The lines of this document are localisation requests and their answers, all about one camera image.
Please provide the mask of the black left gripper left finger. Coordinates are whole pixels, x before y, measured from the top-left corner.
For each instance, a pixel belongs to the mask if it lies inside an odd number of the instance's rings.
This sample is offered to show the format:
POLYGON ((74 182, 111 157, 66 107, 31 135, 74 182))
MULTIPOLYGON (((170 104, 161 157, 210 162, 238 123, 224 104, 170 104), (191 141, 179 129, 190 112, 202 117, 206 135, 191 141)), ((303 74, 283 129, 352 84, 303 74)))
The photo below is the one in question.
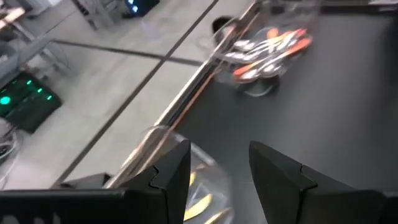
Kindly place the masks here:
POLYGON ((2 191, 1 223, 183 223, 190 163, 184 140, 114 189, 2 191))

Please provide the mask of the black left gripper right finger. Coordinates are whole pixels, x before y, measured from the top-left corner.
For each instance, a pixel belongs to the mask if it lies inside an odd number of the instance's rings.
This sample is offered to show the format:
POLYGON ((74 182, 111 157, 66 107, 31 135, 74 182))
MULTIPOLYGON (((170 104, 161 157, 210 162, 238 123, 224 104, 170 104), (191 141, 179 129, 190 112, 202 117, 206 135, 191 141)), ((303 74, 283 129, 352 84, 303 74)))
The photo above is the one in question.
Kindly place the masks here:
POLYGON ((249 164, 268 223, 397 224, 395 192, 356 189, 258 141, 249 164))

